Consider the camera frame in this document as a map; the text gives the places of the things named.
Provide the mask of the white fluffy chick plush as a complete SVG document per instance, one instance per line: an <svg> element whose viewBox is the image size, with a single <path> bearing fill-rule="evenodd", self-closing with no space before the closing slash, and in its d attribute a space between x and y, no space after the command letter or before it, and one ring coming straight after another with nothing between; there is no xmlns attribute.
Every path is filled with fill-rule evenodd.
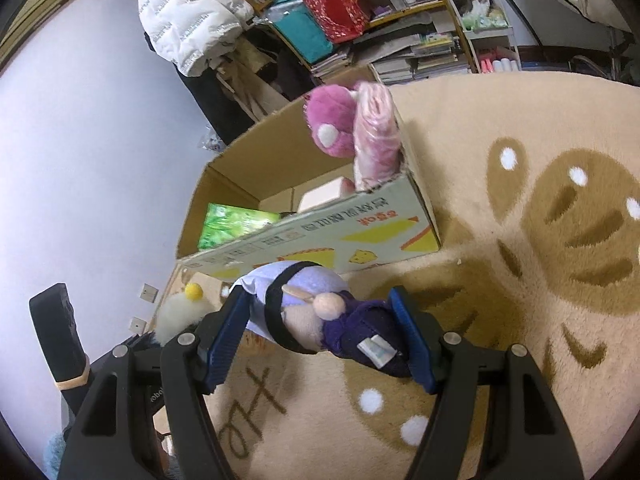
<svg viewBox="0 0 640 480"><path fill-rule="evenodd" d="M209 303L198 283L189 283L157 309L154 338L163 347L187 327L198 324L209 312Z"/></svg>

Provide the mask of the purple hooded plush doll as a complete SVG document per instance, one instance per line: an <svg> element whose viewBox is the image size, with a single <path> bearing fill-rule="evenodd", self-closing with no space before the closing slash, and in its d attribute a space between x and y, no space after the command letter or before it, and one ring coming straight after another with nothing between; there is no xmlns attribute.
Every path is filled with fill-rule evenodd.
<svg viewBox="0 0 640 480"><path fill-rule="evenodd" d="M335 272L278 261L234 283L252 296L248 328L299 354L330 352L396 378L411 376L408 342L385 300L359 300Z"/></svg>

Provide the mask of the pink swirl roll cushion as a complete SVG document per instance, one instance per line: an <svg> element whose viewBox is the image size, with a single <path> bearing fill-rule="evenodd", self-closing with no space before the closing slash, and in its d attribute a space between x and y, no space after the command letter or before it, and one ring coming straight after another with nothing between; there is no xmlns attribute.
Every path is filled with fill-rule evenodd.
<svg viewBox="0 0 640 480"><path fill-rule="evenodd" d="M339 177L305 192L300 199L297 211L303 212L320 207L334 200L342 200L355 192L352 180Z"/></svg>

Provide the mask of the pink plastic bundle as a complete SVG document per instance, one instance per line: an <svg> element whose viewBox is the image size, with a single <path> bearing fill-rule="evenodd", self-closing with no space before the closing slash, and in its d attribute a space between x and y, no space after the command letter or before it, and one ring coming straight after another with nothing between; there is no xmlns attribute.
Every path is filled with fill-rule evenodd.
<svg viewBox="0 0 640 480"><path fill-rule="evenodd" d="M354 176L358 191L375 188L398 173L401 140L390 90L363 81L357 87Z"/></svg>

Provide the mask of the pink bear plush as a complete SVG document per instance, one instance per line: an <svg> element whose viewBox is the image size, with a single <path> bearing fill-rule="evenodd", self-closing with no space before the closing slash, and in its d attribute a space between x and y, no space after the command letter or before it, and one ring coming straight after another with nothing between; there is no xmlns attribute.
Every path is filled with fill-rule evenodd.
<svg viewBox="0 0 640 480"><path fill-rule="evenodd" d="M355 156L357 92L339 84L322 84L305 96L304 114L312 140L324 154Z"/></svg>

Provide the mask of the cardboard box with yellow print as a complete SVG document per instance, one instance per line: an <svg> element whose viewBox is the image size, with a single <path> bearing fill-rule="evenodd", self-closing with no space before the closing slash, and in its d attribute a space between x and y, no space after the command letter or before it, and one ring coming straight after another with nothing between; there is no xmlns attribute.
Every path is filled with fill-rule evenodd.
<svg viewBox="0 0 640 480"><path fill-rule="evenodd" d="M178 241L178 263L233 281L276 261L311 261L343 274L439 251L433 207L416 174L405 127L399 129L398 174L374 188L299 207L306 194L354 176L350 160L314 145L303 107L296 100L267 116L205 166ZM271 212L280 219L202 249L198 241L212 205Z"/></svg>

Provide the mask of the beige patterned carpet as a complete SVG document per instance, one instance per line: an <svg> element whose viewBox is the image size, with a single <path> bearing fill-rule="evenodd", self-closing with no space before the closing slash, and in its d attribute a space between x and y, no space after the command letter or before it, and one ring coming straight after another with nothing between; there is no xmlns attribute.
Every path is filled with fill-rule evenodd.
<svg viewBox="0 0 640 480"><path fill-rule="evenodd" d="M311 142L300 103L210 162L196 187L168 292L220 286L273 261L310 260L360 298L404 286L446 330L524 344L602 478L639 414L639 91L568 73L445 76L392 90L408 174L333 214L199 256L210 203L289 212L349 162ZM244 338L207 399L243 479L400 479L434 400L323 353Z"/></svg>

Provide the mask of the beige trench coat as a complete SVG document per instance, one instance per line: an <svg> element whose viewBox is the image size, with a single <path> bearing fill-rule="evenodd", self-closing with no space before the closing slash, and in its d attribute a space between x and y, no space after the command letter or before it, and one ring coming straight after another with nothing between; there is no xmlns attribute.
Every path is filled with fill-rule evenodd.
<svg viewBox="0 0 640 480"><path fill-rule="evenodd" d="M269 72L277 64L269 55L241 36L235 49L216 68L217 78L253 122L260 122L290 102L259 73Z"/></svg>

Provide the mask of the white puffer jacket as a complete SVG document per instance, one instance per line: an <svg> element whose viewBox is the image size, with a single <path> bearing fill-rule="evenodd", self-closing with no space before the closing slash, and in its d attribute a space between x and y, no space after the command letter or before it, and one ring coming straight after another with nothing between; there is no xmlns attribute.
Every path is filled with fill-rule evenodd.
<svg viewBox="0 0 640 480"><path fill-rule="evenodd" d="M254 18L246 0L137 0L154 51L186 77L201 76L232 52Z"/></svg>

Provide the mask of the teal gift bag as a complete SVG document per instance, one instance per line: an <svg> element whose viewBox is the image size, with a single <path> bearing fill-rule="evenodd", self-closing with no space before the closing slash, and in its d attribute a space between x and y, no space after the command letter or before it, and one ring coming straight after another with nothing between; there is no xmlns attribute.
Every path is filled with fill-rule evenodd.
<svg viewBox="0 0 640 480"><path fill-rule="evenodd" d="M303 0L277 0L269 8L269 19L307 63L314 64L333 52L332 42Z"/></svg>

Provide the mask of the white small trolley shelf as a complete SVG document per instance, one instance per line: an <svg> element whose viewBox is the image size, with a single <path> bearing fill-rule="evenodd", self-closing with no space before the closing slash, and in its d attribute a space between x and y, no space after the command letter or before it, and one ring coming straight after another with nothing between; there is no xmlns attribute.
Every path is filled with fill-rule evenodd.
<svg viewBox="0 0 640 480"><path fill-rule="evenodd" d="M519 72L520 52L501 0L447 0L479 74Z"/></svg>

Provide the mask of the wooden bookshelf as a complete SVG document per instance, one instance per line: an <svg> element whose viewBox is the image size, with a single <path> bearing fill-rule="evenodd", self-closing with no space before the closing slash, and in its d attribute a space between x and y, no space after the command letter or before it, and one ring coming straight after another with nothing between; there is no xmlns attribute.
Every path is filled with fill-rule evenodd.
<svg viewBox="0 0 640 480"><path fill-rule="evenodd" d="M370 15L362 35L333 44L326 58L307 63L272 24L269 8L277 0L246 0L255 22L276 36L315 84L328 82L352 67L371 67L384 84L403 84L442 75L467 74L472 58L445 0L362 0Z"/></svg>

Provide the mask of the red gift bag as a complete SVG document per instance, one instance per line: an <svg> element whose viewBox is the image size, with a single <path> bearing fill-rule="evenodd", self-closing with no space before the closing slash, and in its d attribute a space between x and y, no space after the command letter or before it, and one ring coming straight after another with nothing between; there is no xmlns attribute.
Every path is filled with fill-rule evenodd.
<svg viewBox="0 0 640 480"><path fill-rule="evenodd" d="M303 3L332 44L360 37L370 21L362 0L303 0Z"/></svg>

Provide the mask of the wall power socket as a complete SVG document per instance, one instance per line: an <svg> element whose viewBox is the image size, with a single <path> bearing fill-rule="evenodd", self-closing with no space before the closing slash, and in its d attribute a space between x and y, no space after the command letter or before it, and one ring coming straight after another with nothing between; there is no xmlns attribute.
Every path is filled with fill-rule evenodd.
<svg viewBox="0 0 640 480"><path fill-rule="evenodd" d="M158 289L150 284L143 283L139 297L150 304L154 304L158 294Z"/></svg>

